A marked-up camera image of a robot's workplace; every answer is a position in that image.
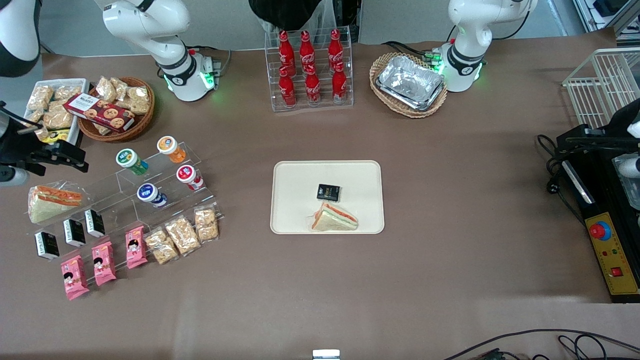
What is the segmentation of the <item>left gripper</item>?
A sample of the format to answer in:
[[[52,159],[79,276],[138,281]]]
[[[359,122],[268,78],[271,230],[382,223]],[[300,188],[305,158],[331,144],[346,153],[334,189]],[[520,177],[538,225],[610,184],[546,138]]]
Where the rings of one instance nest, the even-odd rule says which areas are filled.
[[[585,137],[583,130],[569,130],[557,136],[557,155],[566,154],[576,148],[575,141],[569,139],[581,139],[585,150],[598,151],[631,151],[632,139],[639,139],[639,111],[640,98],[618,109],[606,125],[606,134],[610,137]]]

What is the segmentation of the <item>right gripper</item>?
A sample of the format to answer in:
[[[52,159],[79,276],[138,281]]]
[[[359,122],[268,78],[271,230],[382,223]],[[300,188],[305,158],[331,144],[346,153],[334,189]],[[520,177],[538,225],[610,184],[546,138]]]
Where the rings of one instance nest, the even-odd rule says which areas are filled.
[[[40,141],[34,132],[6,131],[0,138],[0,164],[16,166],[21,162],[46,163],[72,167],[81,173],[89,171],[86,152],[65,140],[54,143]]]

